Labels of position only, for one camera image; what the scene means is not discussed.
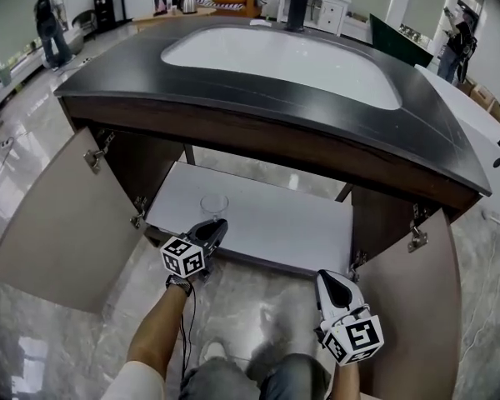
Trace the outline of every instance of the glass cup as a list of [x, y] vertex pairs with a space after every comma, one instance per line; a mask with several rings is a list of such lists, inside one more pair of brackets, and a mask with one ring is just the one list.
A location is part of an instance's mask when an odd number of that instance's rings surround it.
[[230, 201], [222, 194], [208, 194], [203, 196], [200, 200], [200, 211], [202, 213], [202, 220], [217, 221], [218, 219], [226, 219], [228, 205]]

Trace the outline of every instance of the white sink basin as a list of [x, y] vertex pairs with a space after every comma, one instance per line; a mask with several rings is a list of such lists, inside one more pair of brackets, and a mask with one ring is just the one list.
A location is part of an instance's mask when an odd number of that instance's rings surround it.
[[262, 29], [197, 32], [162, 53], [165, 63], [212, 68], [311, 86], [387, 110], [401, 107], [379, 67], [346, 48]]

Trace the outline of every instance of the marble floor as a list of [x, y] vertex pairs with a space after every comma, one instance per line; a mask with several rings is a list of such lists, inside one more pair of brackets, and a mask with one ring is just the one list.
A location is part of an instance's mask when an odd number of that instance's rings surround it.
[[[123, 27], [86, 43], [73, 64], [96, 57], [134, 31]], [[73, 134], [53, 90], [74, 70], [41, 72], [2, 110], [0, 237], [26, 191]], [[195, 147], [197, 164], [325, 198], [342, 183], [286, 167]], [[453, 224], [462, 271], [463, 337], [456, 399], [500, 399], [500, 226], [474, 208]], [[0, 283], [0, 393], [16, 399], [96, 399], [123, 365], [142, 318], [164, 292], [167, 272], [157, 251], [141, 240], [102, 315], [59, 307]], [[317, 345], [313, 282], [239, 263], [214, 262], [199, 282], [190, 366], [207, 340], [221, 338], [228, 353], [256, 381], [286, 353], [308, 353], [330, 371]], [[187, 303], [188, 326], [193, 301]], [[178, 397], [182, 339], [167, 375], [168, 398]]]

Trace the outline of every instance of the open cabinet door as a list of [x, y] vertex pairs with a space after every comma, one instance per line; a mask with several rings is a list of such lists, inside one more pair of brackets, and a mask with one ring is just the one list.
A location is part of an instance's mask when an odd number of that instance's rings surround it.
[[452, 232], [442, 210], [420, 229], [426, 245], [409, 253], [410, 234], [358, 269], [385, 338], [362, 362], [362, 388], [382, 400], [451, 400], [458, 375], [461, 283]]
[[137, 210], [103, 157], [95, 174], [84, 154], [88, 129], [48, 164], [0, 241], [0, 280], [65, 307], [98, 313], [139, 238]]

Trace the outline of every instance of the black faucet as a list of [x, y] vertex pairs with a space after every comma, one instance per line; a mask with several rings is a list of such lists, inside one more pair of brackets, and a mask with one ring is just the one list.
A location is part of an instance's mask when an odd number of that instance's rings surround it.
[[291, 0], [287, 26], [285, 27], [286, 30], [295, 32], [301, 32], [303, 30], [303, 20], [306, 17], [307, 7], [308, 0]]

